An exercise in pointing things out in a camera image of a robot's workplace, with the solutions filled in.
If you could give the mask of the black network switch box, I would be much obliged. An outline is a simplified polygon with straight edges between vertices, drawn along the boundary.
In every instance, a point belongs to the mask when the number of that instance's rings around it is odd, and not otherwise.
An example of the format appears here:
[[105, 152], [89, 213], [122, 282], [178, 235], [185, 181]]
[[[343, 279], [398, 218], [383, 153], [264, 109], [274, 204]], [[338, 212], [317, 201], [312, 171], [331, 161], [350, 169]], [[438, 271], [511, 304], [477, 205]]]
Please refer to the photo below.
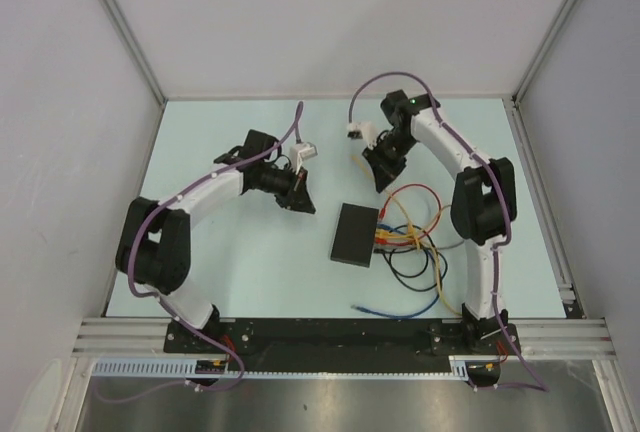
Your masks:
[[334, 262], [369, 268], [375, 242], [379, 210], [343, 203], [330, 250]]

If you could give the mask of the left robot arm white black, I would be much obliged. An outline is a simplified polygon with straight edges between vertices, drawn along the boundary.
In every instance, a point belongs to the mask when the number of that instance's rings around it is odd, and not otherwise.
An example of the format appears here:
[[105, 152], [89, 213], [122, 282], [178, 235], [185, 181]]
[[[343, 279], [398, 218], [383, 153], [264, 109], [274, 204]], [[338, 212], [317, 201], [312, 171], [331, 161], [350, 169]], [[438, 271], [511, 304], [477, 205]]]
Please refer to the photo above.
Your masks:
[[242, 145], [214, 160], [222, 166], [185, 191], [164, 201], [138, 197], [128, 208], [115, 255], [116, 269], [156, 297], [186, 327], [186, 339], [197, 350], [214, 349], [222, 326], [217, 307], [200, 295], [189, 279], [191, 232], [217, 208], [248, 191], [274, 197], [288, 211], [313, 214], [303, 163], [317, 155], [310, 142], [297, 139], [287, 162], [275, 137], [251, 129]]

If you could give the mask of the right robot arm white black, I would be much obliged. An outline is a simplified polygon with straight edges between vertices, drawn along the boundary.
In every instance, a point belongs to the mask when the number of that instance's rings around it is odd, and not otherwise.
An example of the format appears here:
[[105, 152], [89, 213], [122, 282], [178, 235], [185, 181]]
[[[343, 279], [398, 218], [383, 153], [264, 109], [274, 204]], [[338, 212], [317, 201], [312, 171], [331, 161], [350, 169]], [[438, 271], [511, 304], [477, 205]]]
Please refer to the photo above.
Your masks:
[[465, 240], [467, 292], [462, 304], [461, 340], [473, 353], [484, 353], [496, 341], [514, 346], [507, 329], [500, 282], [501, 249], [511, 242], [517, 215], [515, 172], [506, 158], [492, 159], [478, 151], [439, 112], [430, 94], [415, 98], [404, 91], [388, 93], [381, 110], [391, 125], [377, 138], [365, 134], [363, 157], [382, 192], [406, 167], [406, 156], [420, 143], [454, 179], [450, 218]]

